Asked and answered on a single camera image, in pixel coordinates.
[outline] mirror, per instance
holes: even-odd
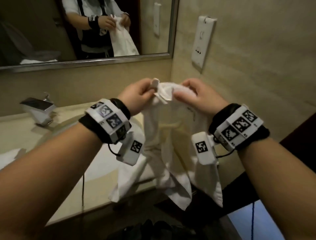
[[[178,1],[3,1],[0,70],[167,53]]]

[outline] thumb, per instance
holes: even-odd
[[[180,102],[186,103],[189,106],[195,107],[197,103],[197,97],[186,92],[174,92],[173,97]]]
[[[152,98],[152,96],[154,95],[155,90],[154,89],[150,89],[149,91],[145,92],[143,94],[143,99],[145,102],[149,101],[149,99]]]

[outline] person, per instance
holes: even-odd
[[[126,87],[119,99],[131,116],[153,97],[150,79]],[[211,118],[228,105],[198,79],[174,92]],[[45,226],[102,146],[81,123],[31,150],[0,171],[0,239],[31,239]],[[238,155],[266,209],[286,239],[316,239],[316,174],[272,138],[252,142]]]
[[[122,17],[120,24],[130,27],[128,13],[115,0],[62,0],[69,23],[77,29],[85,59],[114,57],[109,31],[116,28],[112,16]]]

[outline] hand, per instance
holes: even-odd
[[[117,98],[125,104],[131,116],[140,113],[146,103],[153,97],[155,90],[151,89],[148,91],[150,84],[151,79],[142,79],[127,86],[123,92],[118,95]]]
[[[110,16],[99,16],[98,24],[101,29],[114,30],[116,28],[116,21]]]
[[[182,85],[192,89],[197,96],[195,97],[185,92],[174,92],[173,97],[200,110],[211,118],[228,105],[228,102],[221,95],[200,79],[190,78],[185,80]]]
[[[125,28],[129,27],[131,25],[130,17],[127,14],[123,13],[120,24]]]

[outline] sleeve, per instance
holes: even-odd
[[[115,0],[111,0],[111,4],[112,4],[112,8],[113,8],[113,13],[115,16],[117,17],[121,17],[123,13],[126,12],[122,12],[120,10],[120,8],[118,7],[117,3],[115,2]]]
[[[80,15],[76,0],[62,0],[62,2],[66,13],[74,12]]]

